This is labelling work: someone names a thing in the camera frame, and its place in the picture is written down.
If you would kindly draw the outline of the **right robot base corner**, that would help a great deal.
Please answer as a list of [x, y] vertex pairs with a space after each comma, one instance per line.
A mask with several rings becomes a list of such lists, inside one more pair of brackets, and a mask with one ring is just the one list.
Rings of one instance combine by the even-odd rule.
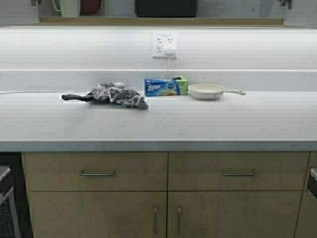
[[308, 191], [316, 198], [317, 197], [317, 168], [310, 168]]

